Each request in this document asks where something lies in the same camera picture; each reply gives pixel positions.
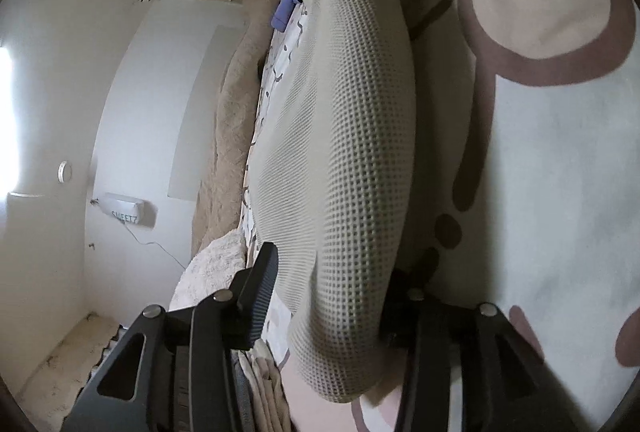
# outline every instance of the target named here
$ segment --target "floor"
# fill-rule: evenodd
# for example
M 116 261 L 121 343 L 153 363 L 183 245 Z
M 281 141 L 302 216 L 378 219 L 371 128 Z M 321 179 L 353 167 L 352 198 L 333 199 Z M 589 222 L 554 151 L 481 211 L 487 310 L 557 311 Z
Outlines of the floor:
M 39 432 L 60 430 L 92 367 L 117 332 L 113 320 L 88 315 L 31 376 L 16 399 Z

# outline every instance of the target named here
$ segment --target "white wall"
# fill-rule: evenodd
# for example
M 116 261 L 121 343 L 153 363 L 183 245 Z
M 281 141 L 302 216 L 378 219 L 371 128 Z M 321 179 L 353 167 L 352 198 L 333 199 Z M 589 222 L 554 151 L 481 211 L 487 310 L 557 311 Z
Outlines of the white wall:
M 183 265 L 191 258 L 193 200 L 167 196 L 178 135 L 196 77 L 218 88 L 226 63 L 203 58 L 214 33 L 232 51 L 244 16 L 240 5 L 212 1 L 155 2 L 113 80 L 95 142 L 94 196 L 105 192 L 144 199 L 156 207 L 153 228 L 128 225 L 142 242 L 156 241 Z M 201 149 L 200 154 L 208 149 Z M 85 269 L 92 309 L 130 324 L 145 305 L 168 305 L 182 273 L 156 245 L 142 246 L 119 221 L 87 205 Z
M 17 391 L 87 312 L 84 209 L 95 135 L 118 64 L 148 10 L 135 0 L 3 0 L 14 61 L 20 180 L 0 243 L 0 372 Z M 73 180 L 58 184 L 60 161 Z
M 213 151 L 218 95 L 244 29 L 218 26 L 202 60 L 175 144 L 167 195 L 195 202 Z

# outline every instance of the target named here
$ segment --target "window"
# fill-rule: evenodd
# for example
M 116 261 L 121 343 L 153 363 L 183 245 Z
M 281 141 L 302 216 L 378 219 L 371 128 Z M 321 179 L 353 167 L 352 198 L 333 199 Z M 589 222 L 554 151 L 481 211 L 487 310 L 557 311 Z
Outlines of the window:
M 11 99 L 12 63 L 6 48 L 0 48 L 0 199 L 18 183 L 18 143 Z

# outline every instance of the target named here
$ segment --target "white fabric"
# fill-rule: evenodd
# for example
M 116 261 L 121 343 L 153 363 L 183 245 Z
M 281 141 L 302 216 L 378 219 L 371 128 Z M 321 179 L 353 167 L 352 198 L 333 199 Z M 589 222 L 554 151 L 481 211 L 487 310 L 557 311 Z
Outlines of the white fabric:
M 378 328 L 411 183 L 415 86 L 399 0 L 304 0 L 308 37 L 271 98 L 249 176 L 278 247 L 292 355 L 323 398 L 382 373 Z
M 268 346 L 259 338 L 250 351 L 238 351 L 238 358 L 251 387 L 258 432 L 291 432 L 289 405 Z
M 192 307 L 215 291 L 229 287 L 246 263 L 242 230 L 233 229 L 213 240 L 184 270 L 169 304 L 169 311 Z
M 440 0 L 402 1 L 412 29 Z M 606 22 L 610 8 L 609 0 L 473 1 L 483 27 L 495 40 L 537 58 L 547 56 L 551 48 L 570 51 L 588 43 L 596 35 L 595 23 Z M 577 7 L 567 11 L 572 4 Z M 438 157 L 436 167 L 430 168 L 438 189 L 431 202 L 418 206 L 424 245 L 440 256 L 430 289 L 468 305 L 481 298 L 496 301 L 508 316 L 519 315 L 512 317 L 514 324 L 522 324 L 526 314 L 546 365 L 575 402 L 585 430 L 596 430 L 609 418 L 638 372 L 638 355 L 635 362 L 616 358 L 625 343 L 626 349 L 636 344 L 640 351 L 640 202 L 633 175 L 640 146 L 640 16 L 635 10 L 636 20 L 628 24 L 635 27 L 633 48 L 606 76 L 544 88 L 498 76 L 481 186 L 474 206 L 462 214 L 455 211 L 450 196 L 468 135 L 475 57 L 460 31 L 456 2 L 414 40 L 418 83 L 432 105 L 427 136 L 437 144 Z M 522 28 L 525 22 L 532 30 Z M 290 28 L 289 37 L 294 38 L 298 31 Z M 282 61 L 288 51 L 274 44 L 268 62 Z M 276 67 L 271 74 L 282 77 L 289 72 L 291 65 L 288 70 Z M 275 90 L 283 82 L 266 77 L 263 86 Z M 271 111 L 261 109 L 260 120 L 267 123 L 268 117 Z M 253 196 L 245 192 L 249 207 Z M 455 249 L 441 246 L 434 237 L 433 220 L 442 213 L 455 216 L 462 228 L 462 241 Z M 250 226 L 248 235 L 255 235 Z M 282 318 L 283 311 L 282 301 L 274 297 L 265 335 L 270 341 L 280 336 L 275 340 L 278 351 L 289 322 Z M 391 432 L 402 364 L 395 370 L 400 372 L 391 372 L 390 380 L 381 382 L 382 387 L 395 387 L 386 390 L 387 396 L 369 400 L 363 395 L 352 405 L 360 409 L 364 425 L 354 424 L 356 410 L 328 406 L 311 393 L 295 409 L 292 406 L 292 415 L 313 415 L 322 409 L 332 414 L 327 421 L 340 421 L 334 430 L 365 426 L 370 432 Z M 288 376 L 299 377 L 292 370 Z M 305 422 L 300 430 L 324 427 L 322 422 Z
M 244 232 L 244 242 L 246 242 L 248 249 L 246 258 L 247 266 L 253 265 L 255 255 L 257 255 L 255 246 L 256 235 L 254 213 L 252 211 L 251 196 L 249 196 L 251 156 L 254 152 L 255 142 L 258 140 L 260 132 L 262 131 L 264 119 L 269 111 L 271 97 L 282 84 L 284 72 L 289 68 L 293 56 L 300 50 L 300 40 L 302 40 L 308 18 L 308 12 L 304 5 L 300 3 L 294 8 L 293 14 L 289 19 L 289 24 L 287 25 L 284 33 L 277 30 L 273 31 L 271 49 L 262 72 L 260 99 L 258 100 L 258 109 L 255 117 L 254 136 L 252 138 L 251 147 L 249 148 L 249 158 L 244 171 L 244 192 L 242 194 L 242 210 L 240 218 L 240 227 Z

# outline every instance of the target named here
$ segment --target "patterned bedsheet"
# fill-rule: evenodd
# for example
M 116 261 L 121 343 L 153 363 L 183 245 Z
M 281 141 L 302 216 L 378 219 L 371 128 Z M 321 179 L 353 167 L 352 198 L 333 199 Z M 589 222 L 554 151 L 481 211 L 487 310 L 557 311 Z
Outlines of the patterned bedsheet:
M 596 430 L 640 366 L 638 9 L 632 0 L 402 4 L 439 158 L 438 190 L 413 207 L 412 246 L 438 265 L 430 289 L 452 303 L 497 303 Z M 305 18 L 299 5 L 273 36 L 254 142 Z M 252 263 L 250 164 L 251 152 L 241 225 Z M 369 393 L 330 403 L 287 362 L 289 321 L 274 294 L 263 338 L 298 430 L 393 430 L 404 356 L 390 352 Z M 452 380 L 450 430 L 460 430 L 456 370 Z

